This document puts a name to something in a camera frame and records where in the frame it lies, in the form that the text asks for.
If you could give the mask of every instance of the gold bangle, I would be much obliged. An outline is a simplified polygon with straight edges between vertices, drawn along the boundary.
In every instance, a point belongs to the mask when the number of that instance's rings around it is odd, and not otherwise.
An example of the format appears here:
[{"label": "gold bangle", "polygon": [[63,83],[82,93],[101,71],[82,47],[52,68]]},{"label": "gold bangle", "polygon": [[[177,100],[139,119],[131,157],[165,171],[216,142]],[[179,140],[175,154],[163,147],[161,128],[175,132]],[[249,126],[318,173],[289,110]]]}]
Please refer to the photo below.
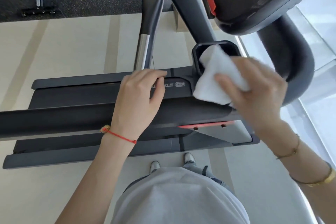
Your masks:
[{"label": "gold bangle", "polygon": [[334,178],[336,177],[336,171],[333,169],[333,167],[328,162],[326,162],[326,163],[330,167],[330,171],[329,171],[328,176],[325,179],[323,179],[322,181],[314,182],[314,183],[305,183],[305,182],[299,182],[299,181],[295,180],[293,177],[291,177],[291,178],[296,183],[302,184],[302,185],[307,185],[308,187],[315,187],[315,186],[318,186],[318,185],[321,185],[321,184],[331,183],[334,180]]},{"label": "gold bangle", "polygon": [[276,159],[281,159],[281,158],[287,158],[287,157],[291,157],[291,156],[294,156],[298,153],[298,149],[299,149],[299,146],[300,146],[300,137],[298,134],[296,134],[297,138],[298,138],[298,142],[297,142],[297,146],[296,148],[293,149],[293,151],[288,154],[288,155],[285,155],[285,156],[276,156],[277,158]]}]

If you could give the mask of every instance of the gray sneaker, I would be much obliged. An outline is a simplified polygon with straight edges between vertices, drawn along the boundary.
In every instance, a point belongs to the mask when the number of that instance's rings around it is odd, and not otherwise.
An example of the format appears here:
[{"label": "gray sneaker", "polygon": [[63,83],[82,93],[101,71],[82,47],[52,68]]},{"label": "gray sneaker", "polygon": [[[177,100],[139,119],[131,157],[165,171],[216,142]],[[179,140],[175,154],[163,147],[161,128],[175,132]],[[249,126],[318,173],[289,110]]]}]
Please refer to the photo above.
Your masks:
[{"label": "gray sneaker", "polygon": [[186,154],[184,154],[184,164],[196,165],[196,160],[190,152],[187,152]]},{"label": "gray sneaker", "polygon": [[160,163],[157,161],[153,161],[150,165],[150,170],[149,170],[149,174],[151,174],[152,172],[154,172],[155,170],[160,168]]}]

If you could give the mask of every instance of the right hand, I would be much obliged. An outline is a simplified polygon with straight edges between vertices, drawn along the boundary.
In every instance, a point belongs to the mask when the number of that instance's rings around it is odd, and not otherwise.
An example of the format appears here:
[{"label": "right hand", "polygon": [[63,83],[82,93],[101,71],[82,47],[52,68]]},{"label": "right hand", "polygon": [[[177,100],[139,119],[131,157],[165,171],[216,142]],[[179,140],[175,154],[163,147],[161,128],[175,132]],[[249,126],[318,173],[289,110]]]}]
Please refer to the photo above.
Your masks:
[{"label": "right hand", "polygon": [[278,73],[255,59],[233,57],[232,61],[251,90],[241,91],[224,74],[216,74],[215,80],[254,131],[278,127],[282,123],[280,108],[286,95],[287,82]]}]

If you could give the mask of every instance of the gray shirt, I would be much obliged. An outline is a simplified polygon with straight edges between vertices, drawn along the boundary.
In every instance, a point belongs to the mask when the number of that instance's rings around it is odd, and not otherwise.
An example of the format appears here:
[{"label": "gray shirt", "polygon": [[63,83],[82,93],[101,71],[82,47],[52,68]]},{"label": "gray shirt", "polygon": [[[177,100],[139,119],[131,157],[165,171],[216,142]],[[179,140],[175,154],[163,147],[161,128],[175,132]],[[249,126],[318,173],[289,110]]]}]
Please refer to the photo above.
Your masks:
[{"label": "gray shirt", "polygon": [[250,224],[241,202],[213,180],[182,167],[161,167],[130,187],[111,224]]}]

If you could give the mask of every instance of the left hand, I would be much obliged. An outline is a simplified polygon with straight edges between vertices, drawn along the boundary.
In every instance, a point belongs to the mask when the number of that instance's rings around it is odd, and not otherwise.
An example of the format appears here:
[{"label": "left hand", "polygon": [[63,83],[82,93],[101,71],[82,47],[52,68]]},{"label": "left hand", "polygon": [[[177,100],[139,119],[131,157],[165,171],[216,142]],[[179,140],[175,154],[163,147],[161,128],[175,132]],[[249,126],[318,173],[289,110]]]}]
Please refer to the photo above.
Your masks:
[{"label": "left hand", "polygon": [[[137,140],[154,119],[165,94],[166,71],[144,69],[127,75],[121,82],[110,131]],[[156,82],[150,99],[151,88]]]}]

